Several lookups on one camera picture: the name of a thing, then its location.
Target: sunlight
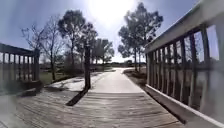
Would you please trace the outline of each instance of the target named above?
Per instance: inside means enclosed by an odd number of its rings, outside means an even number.
[[[88,8],[95,20],[111,27],[121,21],[135,0],[87,0]]]

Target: wooden railing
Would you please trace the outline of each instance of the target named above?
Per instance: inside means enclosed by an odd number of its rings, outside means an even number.
[[[39,51],[30,51],[0,43],[0,79],[7,81],[39,80]]]
[[[224,1],[204,0],[145,47],[147,84],[162,94],[195,110],[203,111],[208,98],[210,75],[213,69],[207,29],[215,26],[219,46],[220,67],[224,64]],[[203,62],[197,56],[197,36],[200,36]],[[205,81],[198,85],[198,74]]]

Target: wooden deck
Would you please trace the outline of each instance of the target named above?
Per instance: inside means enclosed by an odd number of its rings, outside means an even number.
[[[18,97],[14,118],[27,128],[183,127],[146,93],[89,92],[74,106],[66,106],[76,94],[43,91],[37,96]]]

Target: blue sky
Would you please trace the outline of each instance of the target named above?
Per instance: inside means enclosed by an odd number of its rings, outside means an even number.
[[[113,61],[123,62],[117,52],[120,44],[118,31],[125,24],[123,15],[134,10],[142,1],[149,12],[158,10],[164,22],[157,35],[167,30],[185,15],[198,0],[5,0],[0,5],[0,42],[29,48],[20,28],[30,27],[34,22],[43,26],[51,15],[63,16],[66,10],[81,10],[84,17],[92,22],[99,37],[113,41]]]

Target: wooden bridge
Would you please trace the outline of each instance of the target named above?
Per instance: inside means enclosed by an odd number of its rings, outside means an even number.
[[[43,89],[36,95],[1,95],[0,127],[224,127],[220,104],[224,103],[223,95],[216,94],[219,102],[214,102],[216,97],[212,97],[217,93],[212,89],[213,84],[217,84],[212,75],[218,72],[219,78],[223,78],[223,5],[223,0],[200,2],[146,45],[145,87],[131,82],[122,73],[123,69],[116,69],[96,76],[88,92]],[[215,62],[210,59],[207,30],[211,27],[215,28],[219,44],[219,61]],[[197,56],[196,35],[203,46],[201,58]],[[1,85],[9,86],[6,83],[14,80],[39,80],[38,51],[0,44],[0,52]],[[223,89],[221,79],[217,90]]]

